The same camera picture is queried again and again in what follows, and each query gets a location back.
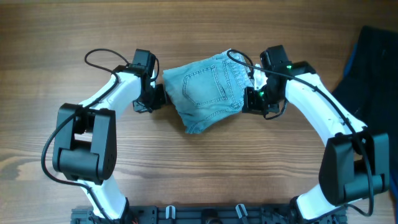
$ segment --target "jeans pocket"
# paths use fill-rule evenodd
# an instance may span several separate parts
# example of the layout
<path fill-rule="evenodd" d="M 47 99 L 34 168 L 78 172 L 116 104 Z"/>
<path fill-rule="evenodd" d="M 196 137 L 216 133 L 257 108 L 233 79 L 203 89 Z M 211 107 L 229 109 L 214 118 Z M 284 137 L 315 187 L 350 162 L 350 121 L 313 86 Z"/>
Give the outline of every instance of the jeans pocket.
<path fill-rule="evenodd" d="M 182 85 L 182 93 L 195 106 L 227 100 L 224 89 L 218 80 L 215 65 L 186 75 Z"/>

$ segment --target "jeans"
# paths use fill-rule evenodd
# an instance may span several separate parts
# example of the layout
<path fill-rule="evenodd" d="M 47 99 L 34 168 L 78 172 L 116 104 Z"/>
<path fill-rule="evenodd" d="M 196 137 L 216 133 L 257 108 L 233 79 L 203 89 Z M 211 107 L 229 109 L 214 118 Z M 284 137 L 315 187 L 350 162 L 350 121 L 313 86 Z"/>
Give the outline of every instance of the jeans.
<path fill-rule="evenodd" d="M 240 54 L 231 54 L 244 62 Z M 207 127 L 242 110 L 243 94 L 252 86 L 249 69 L 226 55 L 226 51 L 199 62 L 165 70 L 165 89 L 187 127 L 199 134 Z"/>

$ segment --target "blue denim garment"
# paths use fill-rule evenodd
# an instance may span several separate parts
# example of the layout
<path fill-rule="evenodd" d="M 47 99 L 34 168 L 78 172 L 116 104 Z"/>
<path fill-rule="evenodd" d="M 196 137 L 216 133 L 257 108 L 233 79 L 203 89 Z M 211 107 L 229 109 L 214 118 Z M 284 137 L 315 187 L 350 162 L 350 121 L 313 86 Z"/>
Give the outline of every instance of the blue denim garment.
<path fill-rule="evenodd" d="M 244 62 L 240 54 L 231 54 Z M 199 134 L 215 122 L 242 110 L 243 94 L 252 86 L 248 69 L 228 58 L 226 51 L 199 62 L 165 70 L 165 89 L 186 133 Z"/>

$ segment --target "black cable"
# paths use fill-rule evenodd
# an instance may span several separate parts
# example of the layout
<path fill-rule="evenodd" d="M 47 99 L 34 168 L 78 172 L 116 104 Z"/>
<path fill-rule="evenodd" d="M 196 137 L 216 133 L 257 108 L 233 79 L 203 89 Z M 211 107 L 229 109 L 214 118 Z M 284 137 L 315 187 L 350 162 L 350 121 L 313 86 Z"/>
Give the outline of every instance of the black cable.
<path fill-rule="evenodd" d="M 159 59 L 157 59 L 157 57 L 156 57 L 155 60 L 156 60 L 156 63 L 157 63 L 157 73 L 156 73 L 155 78 L 151 78 L 150 82 L 155 81 L 157 79 L 157 77 L 159 76 Z"/>
<path fill-rule="evenodd" d="M 227 56 L 232 61 L 234 61 L 234 62 L 236 62 L 238 64 L 241 64 L 241 65 L 247 66 L 249 68 L 257 69 L 257 70 L 260 70 L 262 72 L 267 72 L 267 73 L 271 73 L 271 74 L 274 74 L 274 75 L 279 75 L 279 76 L 282 76 L 282 77 L 285 77 L 285 78 L 289 78 L 289 79 L 298 81 L 300 83 L 303 83 L 304 85 L 309 86 L 310 88 L 312 88 L 313 90 L 318 92 L 322 97 L 324 97 L 324 99 L 327 100 L 327 102 L 329 102 L 329 104 L 331 104 L 331 106 L 336 110 L 336 112 L 342 118 L 344 123 L 347 125 L 348 129 L 353 134 L 353 139 L 354 139 L 355 143 L 358 145 L 359 150 L 361 151 L 361 154 L 363 156 L 365 167 L 366 167 L 366 172 L 367 172 L 367 175 L 368 175 L 368 186 L 369 186 L 369 209 L 368 209 L 368 212 L 365 213 L 364 211 L 359 209 L 357 206 L 349 204 L 349 203 L 347 203 L 344 206 L 351 207 L 351 208 L 355 209 L 357 212 L 359 212 L 361 215 L 363 215 L 365 217 L 370 217 L 373 214 L 373 208 L 374 208 L 374 192 L 373 192 L 373 180 L 372 180 L 371 166 L 370 166 L 370 163 L 369 163 L 368 154 L 366 153 L 366 151 L 365 151 L 365 149 L 364 149 L 364 147 L 362 145 L 362 142 L 358 139 L 356 131 L 355 131 L 354 127 L 351 125 L 349 119 L 341 112 L 341 110 L 337 107 L 335 102 L 333 102 L 333 100 L 331 100 L 326 94 L 324 94 L 324 92 L 319 90 L 319 88 L 317 86 L 314 86 L 311 83 L 306 82 L 305 80 L 302 80 L 301 78 L 297 78 L 297 77 L 293 77 L 293 76 L 286 75 L 286 74 L 283 74 L 283 73 L 273 72 L 273 71 L 266 70 L 266 69 L 263 69 L 263 68 L 255 67 L 253 65 L 249 65 L 247 63 L 241 62 L 241 61 L 236 60 L 235 58 L 233 58 L 230 55 L 231 52 L 232 53 L 242 54 L 243 56 L 245 56 L 245 54 L 240 52 L 240 51 L 238 51 L 238 50 L 234 50 L 234 49 L 228 50 L 227 51 Z"/>
<path fill-rule="evenodd" d="M 106 90 L 101 96 L 99 96 L 97 99 L 95 99 L 92 103 L 90 103 L 89 105 L 78 109 L 76 112 L 74 112 L 72 115 L 70 115 L 67 119 L 65 119 L 60 125 L 57 126 L 57 128 L 55 129 L 55 131 L 50 135 L 49 139 L 47 140 L 47 142 L 45 143 L 44 147 L 43 147 L 43 152 L 42 152 L 42 158 L 41 158 L 41 163 L 42 163 L 42 170 L 44 172 L 44 174 L 49 177 L 51 180 L 59 183 L 59 184 L 66 184 L 66 185 L 72 185 L 72 186 L 77 186 L 77 187 L 83 187 L 84 189 L 87 190 L 87 192 L 90 194 L 91 198 L 93 199 L 95 205 L 97 206 L 98 210 L 100 210 L 101 214 L 105 217 L 106 221 L 109 223 L 113 223 L 109 216 L 106 214 L 106 212 L 104 211 L 104 208 L 101 206 L 100 202 L 98 201 L 98 199 L 96 198 L 93 190 L 91 189 L 91 187 L 85 185 L 85 184 L 80 184 L 80 183 L 76 183 L 76 182 L 70 182 L 70 181 L 65 181 L 65 180 L 60 180 L 56 177 L 54 177 L 49 170 L 47 169 L 47 166 L 45 165 L 45 157 L 47 155 L 47 151 L 50 147 L 51 142 L 54 140 L 54 138 L 56 137 L 56 135 L 61 131 L 61 129 L 67 124 L 69 123 L 72 119 L 75 119 L 79 114 L 81 114 L 82 112 L 84 112 L 85 110 L 89 109 L 90 107 L 96 105 L 97 103 L 99 103 L 106 95 L 108 95 L 119 83 L 119 76 L 113 72 L 112 70 L 108 69 L 108 68 L 104 68 L 101 67 L 99 65 L 95 65 L 92 64 L 90 62 L 87 61 L 87 57 L 92 54 L 93 52 L 97 52 L 97 51 L 107 51 L 107 52 L 111 52 L 116 54 L 117 56 L 121 57 L 127 64 L 129 64 L 129 62 L 119 53 L 110 50 L 110 49 L 94 49 L 89 51 L 86 55 L 85 55 L 85 62 L 95 68 L 99 68 L 102 69 L 104 71 L 110 72 L 112 75 L 115 76 L 115 82 L 113 83 L 113 85 Z"/>
<path fill-rule="evenodd" d="M 288 103 L 288 101 L 285 99 L 285 101 L 284 101 L 284 106 L 282 107 L 282 110 L 280 111 L 280 113 L 277 114 L 277 115 L 275 115 L 275 116 L 272 116 L 272 117 L 270 117 L 270 118 L 265 118 L 265 119 L 266 119 L 266 120 L 270 120 L 270 119 L 277 118 L 277 117 L 279 117 L 280 115 L 283 115 L 283 114 L 285 113 L 287 103 Z"/>

